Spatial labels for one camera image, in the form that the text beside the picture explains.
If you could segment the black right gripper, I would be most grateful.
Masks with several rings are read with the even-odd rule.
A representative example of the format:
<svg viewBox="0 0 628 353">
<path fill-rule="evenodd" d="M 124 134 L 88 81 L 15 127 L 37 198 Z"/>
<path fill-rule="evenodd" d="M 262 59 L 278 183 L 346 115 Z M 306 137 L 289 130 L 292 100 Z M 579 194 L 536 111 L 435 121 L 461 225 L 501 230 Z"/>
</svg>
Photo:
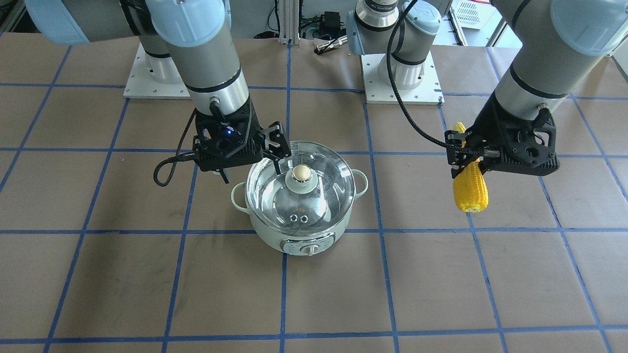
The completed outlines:
<svg viewBox="0 0 628 353">
<path fill-rule="evenodd" d="M 220 105 L 204 114 L 194 109 L 196 135 L 192 150 L 194 161 L 202 172 L 217 172 L 228 184 L 228 168 L 251 165 L 264 156 L 273 162 L 276 174 L 281 174 L 280 160 L 291 156 L 289 140 L 280 121 L 261 129 L 251 98 L 231 114 Z"/>
</svg>

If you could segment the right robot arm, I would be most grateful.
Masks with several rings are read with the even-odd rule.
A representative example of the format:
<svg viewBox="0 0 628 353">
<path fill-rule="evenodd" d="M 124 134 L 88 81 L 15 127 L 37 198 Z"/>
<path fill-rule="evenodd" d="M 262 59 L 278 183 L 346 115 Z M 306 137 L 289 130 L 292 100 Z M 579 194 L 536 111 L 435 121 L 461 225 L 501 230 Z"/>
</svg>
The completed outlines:
<svg viewBox="0 0 628 353">
<path fill-rule="evenodd" d="M 195 126 L 191 152 L 177 151 L 158 163 L 175 168 L 193 161 L 202 172 L 226 170 L 268 158 L 277 175 L 291 156 L 280 122 L 263 129 L 257 119 L 222 0 L 27 0 L 34 24 L 50 41 L 80 45 L 131 36 L 150 37 L 157 56 L 171 58 L 195 104 L 187 134 Z"/>
</svg>

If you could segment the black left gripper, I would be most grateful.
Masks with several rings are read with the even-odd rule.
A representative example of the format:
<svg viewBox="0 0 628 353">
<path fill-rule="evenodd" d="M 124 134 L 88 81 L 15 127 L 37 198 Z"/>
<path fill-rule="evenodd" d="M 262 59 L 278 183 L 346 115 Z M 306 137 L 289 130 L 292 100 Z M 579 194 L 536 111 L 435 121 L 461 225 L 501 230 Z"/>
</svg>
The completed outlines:
<svg viewBox="0 0 628 353">
<path fill-rule="evenodd" d="M 556 126 L 545 104 L 532 110 L 532 120 L 516 118 L 498 103 L 495 94 L 464 133 L 445 132 L 447 143 L 479 150 L 480 155 L 447 150 L 451 176 L 455 178 L 471 162 L 478 161 L 484 174 L 501 171 L 512 174 L 545 176 L 559 169 L 555 152 Z"/>
</svg>

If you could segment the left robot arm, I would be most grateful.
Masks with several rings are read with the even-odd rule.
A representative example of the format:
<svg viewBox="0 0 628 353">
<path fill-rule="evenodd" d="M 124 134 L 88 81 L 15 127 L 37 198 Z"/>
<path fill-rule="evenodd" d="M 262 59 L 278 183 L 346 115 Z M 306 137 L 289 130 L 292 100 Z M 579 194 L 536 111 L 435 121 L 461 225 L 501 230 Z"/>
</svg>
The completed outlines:
<svg viewBox="0 0 628 353">
<path fill-rule="evenodd" d="M 552 114 L 627 35 L 625 0 L 494 0 L 523 46 L 464 133 L 448 130 L 453 178 L 482 172 L 545 176 L 559 168 Z"/>
</svg>

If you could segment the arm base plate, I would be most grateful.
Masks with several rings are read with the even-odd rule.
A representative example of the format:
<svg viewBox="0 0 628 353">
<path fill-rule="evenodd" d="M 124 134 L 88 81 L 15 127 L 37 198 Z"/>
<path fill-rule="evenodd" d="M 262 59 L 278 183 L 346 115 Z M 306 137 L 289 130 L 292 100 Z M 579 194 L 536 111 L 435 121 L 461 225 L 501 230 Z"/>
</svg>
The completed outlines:
<svg viewBox="0 0 628 353">
<path fill-rule="evenodd" d="M 190 94 L 171 57 L 155 58 L 139 45 L 124 88 L 128 99 L 186 99 Z"/>
<path fill-rule="evenodd" d="M 360 56 L 367 103 L 397 103 L 388 78 L 384 54 Z M 409 105 L 437 105 L 445 101 L 432 53 L 417 66 L 391 59 L 391 69 L 401 100 Z"/>
</svg>

